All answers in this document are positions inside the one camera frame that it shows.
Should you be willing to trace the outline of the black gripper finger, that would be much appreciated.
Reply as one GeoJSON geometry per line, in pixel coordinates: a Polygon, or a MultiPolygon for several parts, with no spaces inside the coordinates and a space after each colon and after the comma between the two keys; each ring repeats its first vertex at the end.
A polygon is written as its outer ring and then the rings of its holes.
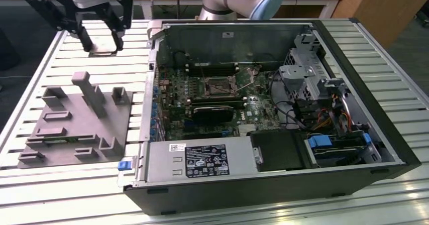
{"type": "Polygon", "coordinates": [[[73,0],[25,0],[37,10],[51,27],[58,31],[69,31],[71,36],[81,40],[83,49],[90,52],[94,44],[83,27],[81,9],[73,0]]]}
{"type": "Polygon", "coordinates": [[[117,46],[115,51],[124,50],[124,36],[126,30],[132,28],[132,22],[134,17],[134,0],[115,0],[122,11],[115,11],[110,2],[101,5],[101,9],[97,11],[98,17],[102,19],[107,25],[114,44],[117,46]]]}

